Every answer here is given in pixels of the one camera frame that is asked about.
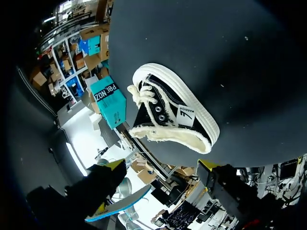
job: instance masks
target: shoe label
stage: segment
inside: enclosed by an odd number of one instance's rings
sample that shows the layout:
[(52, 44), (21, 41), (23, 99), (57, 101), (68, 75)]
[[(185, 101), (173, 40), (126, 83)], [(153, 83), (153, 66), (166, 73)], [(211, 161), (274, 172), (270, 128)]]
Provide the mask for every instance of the shoe label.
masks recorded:
[(194, 124), (194, 119), (195, 119), (195, 111), (193, 108), (184, 105), (178, 106), (178, 111), (176, 116), (176, 121), (178, 124), (192, 127)]

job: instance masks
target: white rubber sole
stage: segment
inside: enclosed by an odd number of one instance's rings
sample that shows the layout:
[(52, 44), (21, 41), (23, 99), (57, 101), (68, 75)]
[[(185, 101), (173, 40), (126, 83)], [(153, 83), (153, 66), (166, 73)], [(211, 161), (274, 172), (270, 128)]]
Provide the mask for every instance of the white rubber sole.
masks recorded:
[(214, 118), (194, 96), (183, 80), (176, 73), (162, 65), (148, 63), (142, 65), (135, 71), (132, 78), (134, 86), (138, 87), (139, 83), (145, 80), (149, 74), (153, 74), (172, 87), (173, 91), (181, 98), (181, 100), (187, 106), (195, 110), (195, 116), (207, 132), (213, 146), (220, 135), (220, 129)]

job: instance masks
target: dark gray surface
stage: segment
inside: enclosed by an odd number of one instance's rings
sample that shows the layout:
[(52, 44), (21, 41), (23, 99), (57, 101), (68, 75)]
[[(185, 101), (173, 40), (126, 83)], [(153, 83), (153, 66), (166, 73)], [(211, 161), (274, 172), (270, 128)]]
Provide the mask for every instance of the dark gray surface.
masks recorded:
[[(23, 197), (31, 190), (51, 185), (64, 194), (64, 187), (77, 182), (82, 174), (67, 147), (67, 139), (53, 124), (55, 117), (29, 92), (20, 77), (14, 77), (8, 95), (6, 124), (8, 162), (16, 191)], [(54, 150), (54, 157), (48, 148)]]
[(110, 74), (127, 97), (130, 126), (138, 110), (126, 88), (139, 66), (154, 62), (177, 73), (220, 127), (207, 155), (143, 138), (160, 161), (253, 167), (306, 152), (306, 62), (254, 1), (117, 0), (109, 41)]

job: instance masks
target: black shoe upper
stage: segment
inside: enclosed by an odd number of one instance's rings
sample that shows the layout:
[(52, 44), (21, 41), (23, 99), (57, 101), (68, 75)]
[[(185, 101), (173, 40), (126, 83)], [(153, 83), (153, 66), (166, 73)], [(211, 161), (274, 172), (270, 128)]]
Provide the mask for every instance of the black shoe upper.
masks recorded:
[[(170, 86), (168, 86), (167, 84), (165, 84), (162, 80), (160, 80), (159, 78), (157, 78), (154, 75), (149, 75), (148, 78), (146, 79), (149, 82), (152, 82), (154, 84), (156, 84), (157, 86), (159, 86), (161, 89), (163, 89), (163, 91), (165, 92), (165, 94), (167, 95), (167, 97), (175, 104), (178, 105), (185, 105), (187, 106), (182, 100), (181, 98), (171, 89)], [(139, 89), (142, 86), (149, 86), (151, 84), (148, 84), (146, 82), (141, 82), (139, 85)], [(150, 90), (151, 92), (154, 93), (154, 99), (156, 99), (158, 102), (157, 103), (151, 103), (149, 102), (149, 108), (153, 114), (154, 120), (155, 122), (163, 127), (167, 127), (167, 126), (174, 126), (174, 127), (179, 127), (179, 128), (187, 128), (187, 129), (191, 129), (191, 130), (195, 130), (200, 132), (205, 138), (207, 138), (207, 140), (211, 142), (208, 134), (206, 133), (206, 131), (204, 130), (204, 128), (201, 126), (201, 124), (199, 123), (199, 121), (197, 119), (194, 120), (194, 124), (193, 127), (189, 127), (189, 126), (185, 126), (185, 125), (178, 125), (176, 123), (176, 121), (173, 121), (169, 115), (167, 114), (166, 110), (165, 110), (165, 102), (161, 97), (161, 94), (159, 93), (158, 89), (155, 88), (153, 85), (152, 89)], [(169, 103), (171, 110), (173, 111), (174, 115), (177, 115), (177, 111), (178, 108), (173, 106), (171, 103)], [(134, 125), (133, 127), (137, 127), (137, 126), (148, 126), (148, 127), (153, 127), (154, 124), (151, 121), (146, 107), (144, 105), (144, 103), (141, 104), (137, 117), (134, 121)]]

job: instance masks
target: sneaker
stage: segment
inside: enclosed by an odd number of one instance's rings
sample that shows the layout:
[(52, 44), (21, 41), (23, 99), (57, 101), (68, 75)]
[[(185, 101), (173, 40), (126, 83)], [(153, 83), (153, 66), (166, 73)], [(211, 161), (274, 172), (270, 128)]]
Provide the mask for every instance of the sneaker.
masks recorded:
[(170, 69), (149, 63), (136, 70), (128, 86), (139, 108), (130, 134), (149, 141), (174, 141), (209, 153), (220, 129), (183, 80)]

